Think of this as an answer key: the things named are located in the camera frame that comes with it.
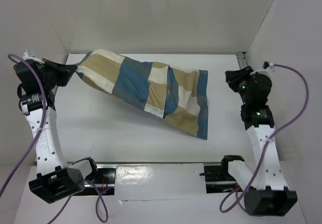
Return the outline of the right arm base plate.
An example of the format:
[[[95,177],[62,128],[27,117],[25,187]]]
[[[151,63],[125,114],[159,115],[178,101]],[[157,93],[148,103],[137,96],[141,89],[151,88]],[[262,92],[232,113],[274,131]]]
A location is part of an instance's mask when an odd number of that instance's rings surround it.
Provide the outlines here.
[[[199,175],[204,177],[206,193],[230,193],[238,187],[236,180],[222,173],[220,164],[204,164],[204,171]]]

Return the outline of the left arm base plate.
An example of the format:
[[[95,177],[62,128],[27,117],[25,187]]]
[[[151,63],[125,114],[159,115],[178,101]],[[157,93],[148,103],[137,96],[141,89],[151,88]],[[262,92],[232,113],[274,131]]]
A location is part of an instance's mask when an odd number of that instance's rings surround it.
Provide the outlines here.
[[[92,180],[103,195],[115,194],[116,165],[98,164],[98,174]]]

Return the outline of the blue beige patchwork pillowcase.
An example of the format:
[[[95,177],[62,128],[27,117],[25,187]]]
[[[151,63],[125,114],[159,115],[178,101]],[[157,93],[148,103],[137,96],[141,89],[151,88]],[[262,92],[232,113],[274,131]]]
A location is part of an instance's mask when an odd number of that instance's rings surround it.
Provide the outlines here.
[[[208,138],[208,71],[138,61],[108,50],[89,52],[76,74],[90,87],[162,118],[190,135]]]

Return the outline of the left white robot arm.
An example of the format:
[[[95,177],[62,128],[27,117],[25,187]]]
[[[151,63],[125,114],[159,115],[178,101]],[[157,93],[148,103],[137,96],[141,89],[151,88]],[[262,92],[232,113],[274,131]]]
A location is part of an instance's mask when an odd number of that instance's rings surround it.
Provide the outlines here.
[[[51,204],[84,191],[98,168],[91,157],[68,164],[60,146],[53,89],[64,87],[77,66],[58,64],[46,59],[27,58],[14,66],[21,83],[19,108],[32,130],[36,151],[36,178],[30,191]]]

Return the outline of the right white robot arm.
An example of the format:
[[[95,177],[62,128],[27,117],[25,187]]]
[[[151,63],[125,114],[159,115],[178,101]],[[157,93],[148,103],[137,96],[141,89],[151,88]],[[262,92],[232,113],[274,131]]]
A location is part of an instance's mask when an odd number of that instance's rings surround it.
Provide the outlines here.
[[[275,123],[267,105],[271,91],[270,78],[253,72],[247,66],[240,70],[226,71],[228,86],[242,100],[240,116],[250,138],[256,168],[249,170],[240,156],[225,155],[222,167],[232,176],[241,192],[232,206],[242,200],[244,209],[252,216],[285,216],[297,202],[297,194],[291,191],[283,176],[275,144]]]

